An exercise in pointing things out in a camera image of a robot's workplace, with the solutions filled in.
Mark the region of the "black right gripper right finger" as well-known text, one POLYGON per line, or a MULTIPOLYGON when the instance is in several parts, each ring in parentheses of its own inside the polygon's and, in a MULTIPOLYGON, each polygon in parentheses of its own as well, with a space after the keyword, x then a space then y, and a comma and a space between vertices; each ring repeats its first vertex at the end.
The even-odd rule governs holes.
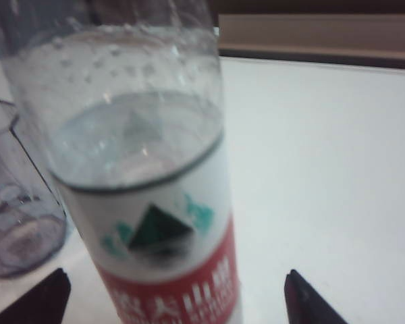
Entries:
POLYGON ((290 324, 347 324, 295 269, 286 275, 284 298, 290 324))

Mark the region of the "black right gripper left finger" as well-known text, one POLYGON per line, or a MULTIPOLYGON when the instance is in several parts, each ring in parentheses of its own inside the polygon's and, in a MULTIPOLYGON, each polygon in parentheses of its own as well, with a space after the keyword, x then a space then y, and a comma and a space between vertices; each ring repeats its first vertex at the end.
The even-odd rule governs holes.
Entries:
POLYGON ((57 268, 0 312, 0 323, 62 323, 71 292, 67 273, 57 268))

